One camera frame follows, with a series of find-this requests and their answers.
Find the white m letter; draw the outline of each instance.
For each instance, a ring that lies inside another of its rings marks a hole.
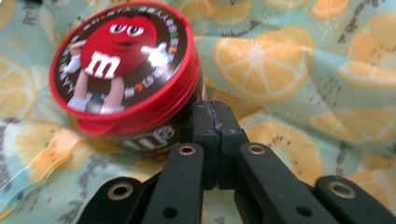
[[[120,57],[118,57],[118,56],[110,57],[106,54],[96,51],[92,55],[90,65],[88,65],[88,67],[84,71],[92,76],[93,69],[96,66],[96,64],[99,62],[100,62],[99,67],[96,69],[94,76],[100,77],[100,78],[103,77],[106,79],[111,79],[115,76],[114,72],[116,71],[117,67],[120,64]],[[108,64],[110,64],[110,67],[108,68],[108,70],[104,76],[103,72]]]

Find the wrinkled cloth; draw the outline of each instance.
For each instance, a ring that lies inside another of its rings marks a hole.
[[[99,187],[163,162],[76,130],[52,58],[90,16],[130,1],[0,1],[0,223],[76,223]],[[209,100],[233,109],[305,183],[344,176],[396,215],[396,2],[165,0],[189,20]],[[204,223],[242,223],[230,190]]]

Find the character eye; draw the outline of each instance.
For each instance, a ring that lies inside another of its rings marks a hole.
[[[127,34],[129,36],[138,36],[138,35],[143,34],[144,31],[145,31],[145,28],[143,28],[143,27],[129,26],[128,30],[127,30]]]
[[[110,27],[110,33],[111,34],[119,34],[119,33],[121,33],[122,31],[124,31],[125,29],[126,29],[126,25],[117,25],[117,24],[114,24],[114,25],[112,25],[111,27]]]

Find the m&m's container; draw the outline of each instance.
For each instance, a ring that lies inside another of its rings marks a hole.
[[[50,69],[54,98],[91,135],[164,158],[205,98],[191,27],[160,3],[130,3],[83,22]]]

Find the red lid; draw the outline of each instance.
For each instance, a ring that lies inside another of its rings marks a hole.
[[[199,76],[187,20],[160,3],[130,3],[81,24],[50,69],[59,105],[92,134],[136,134],[169,120]]]

